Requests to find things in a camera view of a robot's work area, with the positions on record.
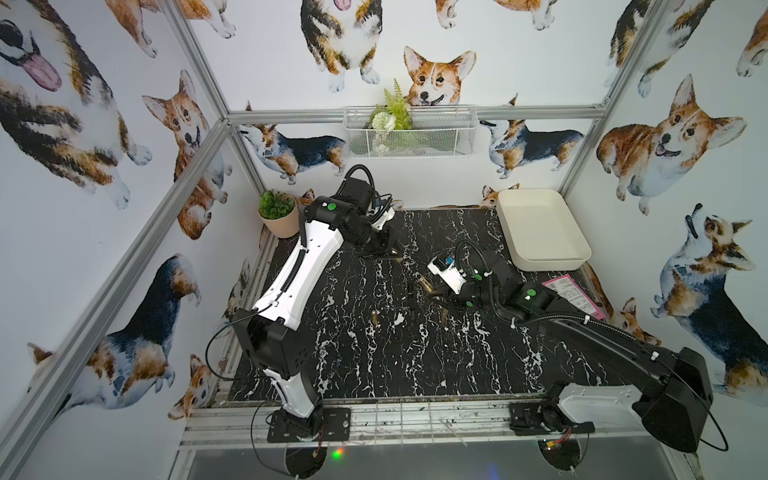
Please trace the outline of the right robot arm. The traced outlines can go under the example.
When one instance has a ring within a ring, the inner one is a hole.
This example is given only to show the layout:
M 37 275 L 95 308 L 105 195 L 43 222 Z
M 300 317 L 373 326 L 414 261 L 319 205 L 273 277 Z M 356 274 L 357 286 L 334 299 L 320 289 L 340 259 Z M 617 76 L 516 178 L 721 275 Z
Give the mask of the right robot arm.
M 521 436 L 553 434 L 553 445 L 596 425 L 641 427 L 662 444 L 694 453 L 711 420 L 713 393 L 697 352 L 654 346 L 599 320 L 535 282 L 513 274 L 509 263 L 471 240 L 460 240 L 427 265 L 438 277 L 432 297 L 452 313 L 481 310 L 510 327 L 537 329 L 613 370 L 617 386 L 557 381 L 539 401 L 510 409 Z

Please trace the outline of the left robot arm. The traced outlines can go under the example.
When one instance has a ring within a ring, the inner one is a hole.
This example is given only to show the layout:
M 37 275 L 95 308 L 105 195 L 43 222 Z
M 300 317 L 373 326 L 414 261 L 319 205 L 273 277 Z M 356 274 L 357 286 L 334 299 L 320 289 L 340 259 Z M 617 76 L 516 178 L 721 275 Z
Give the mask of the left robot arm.
M 315 341 L 302 323 L 307 301 L 327 264 L 344 245 L 363 258 L 386 258 L 398 248 L 388 222 L 392 198 L 380 194 L 370 169 L 349 168 L 338 190 L 299 209 L 299 240 L 273 283 L 230 324 L 246 357 L 271 381 L 282 409 L 308 420 L 320 408 L 306 362 Z

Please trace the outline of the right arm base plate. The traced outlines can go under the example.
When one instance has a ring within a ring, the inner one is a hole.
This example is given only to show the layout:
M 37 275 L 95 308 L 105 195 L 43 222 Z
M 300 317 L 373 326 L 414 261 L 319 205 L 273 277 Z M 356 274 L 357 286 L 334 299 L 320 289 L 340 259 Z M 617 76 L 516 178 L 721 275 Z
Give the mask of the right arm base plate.
M 592 434 L 593 422 L 575 423 L 568 419 L 556 405 L 547 402 L 512 402 L 508 405 L 509 428 L 517 436 L 563 436 Z

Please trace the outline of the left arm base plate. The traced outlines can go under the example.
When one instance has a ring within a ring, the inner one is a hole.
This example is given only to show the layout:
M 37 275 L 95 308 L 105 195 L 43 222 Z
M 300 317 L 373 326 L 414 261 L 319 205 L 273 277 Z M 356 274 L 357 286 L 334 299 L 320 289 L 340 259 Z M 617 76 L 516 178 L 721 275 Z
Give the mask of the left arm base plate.
M 350 408 L 318 406 L 308 418 L 281 408 L 271 415 L 268 443 L 346 441 L 350 437 Z

